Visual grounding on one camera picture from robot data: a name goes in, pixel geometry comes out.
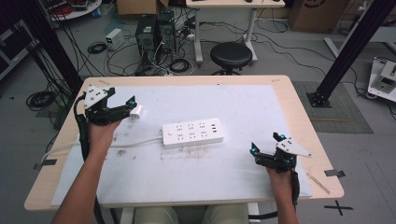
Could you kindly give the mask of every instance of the black tape cross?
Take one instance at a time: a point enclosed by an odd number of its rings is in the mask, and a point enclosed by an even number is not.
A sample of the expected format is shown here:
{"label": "black tape cross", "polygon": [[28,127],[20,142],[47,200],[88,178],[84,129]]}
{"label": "black tape cross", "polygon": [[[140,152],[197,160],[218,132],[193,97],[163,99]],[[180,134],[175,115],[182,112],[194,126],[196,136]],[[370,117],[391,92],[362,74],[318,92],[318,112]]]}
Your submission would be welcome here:
{"label": "black tape cross", "polygon": [[340,206],[340,204],[338,203],[338,201],[335,201],[335,204],[337,204],[337,206],[324,205],[324,208],[338,209],[338,211],[340,212],[340,216],[343,216],[343,211],[341,211],[341,209],[353,210],[352,207]]}

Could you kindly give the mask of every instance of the forearm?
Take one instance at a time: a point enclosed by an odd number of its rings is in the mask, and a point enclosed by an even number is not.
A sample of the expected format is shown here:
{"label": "forearm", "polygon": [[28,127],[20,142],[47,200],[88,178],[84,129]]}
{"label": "forearm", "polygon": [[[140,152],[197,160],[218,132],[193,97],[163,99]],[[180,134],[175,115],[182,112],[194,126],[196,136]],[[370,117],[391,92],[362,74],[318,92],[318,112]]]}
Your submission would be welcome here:
{"label": "forearm", "polygon": [[104,156],[89,155],[52,223],[91,223]]}
{"label": "forearm", "polygon": [[279,224],[298,223],[297,215],[291,202],[291,198],[276,198],[276,207]]}

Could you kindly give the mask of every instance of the power strip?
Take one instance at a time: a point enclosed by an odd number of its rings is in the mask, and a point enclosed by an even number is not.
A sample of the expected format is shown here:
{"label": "power strip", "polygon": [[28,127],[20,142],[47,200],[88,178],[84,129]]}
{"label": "power strip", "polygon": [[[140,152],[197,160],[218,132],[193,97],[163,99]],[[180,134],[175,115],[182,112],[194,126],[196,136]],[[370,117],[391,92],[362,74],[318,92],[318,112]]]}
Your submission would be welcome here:
{"label": "power strip", "polygon": [[200,119],[163,125],[165,148],[190,147],[222,142],[224,137],[219,119]]}

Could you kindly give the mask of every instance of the gray mat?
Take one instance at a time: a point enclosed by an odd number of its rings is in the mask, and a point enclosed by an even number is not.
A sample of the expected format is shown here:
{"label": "gray mat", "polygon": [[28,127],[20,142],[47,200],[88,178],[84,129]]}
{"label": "gray mat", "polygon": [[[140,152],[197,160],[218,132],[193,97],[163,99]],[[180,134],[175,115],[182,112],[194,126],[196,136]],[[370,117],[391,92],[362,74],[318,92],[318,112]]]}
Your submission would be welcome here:
{"label": "gray mat", "polygon": [[347,90],[339,84],[329,101],[332,108],[315,108],[309,104],[307,92],[314,92],[319,82],[293,82],[306,114],[318,133],[373,133]]}

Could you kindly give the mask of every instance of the hand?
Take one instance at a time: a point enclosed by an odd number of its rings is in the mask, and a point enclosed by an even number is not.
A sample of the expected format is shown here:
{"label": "hand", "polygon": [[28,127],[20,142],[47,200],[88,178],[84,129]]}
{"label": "hand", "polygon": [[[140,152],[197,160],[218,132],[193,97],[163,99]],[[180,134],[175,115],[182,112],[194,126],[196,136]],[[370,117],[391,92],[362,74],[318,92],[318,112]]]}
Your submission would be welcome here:
{"label": "hand", "polygon": [[90,155],[105,157],[113,141],[113,133],[121,120],[106,126],[90,124]]}
{"label": "hand", "polygon": [[292,190],[290,171],[278,174],[275,169],[266,169],[271,179],[271,187],[276,201],[281,201],[283,203],[290,201],[291,203]]}

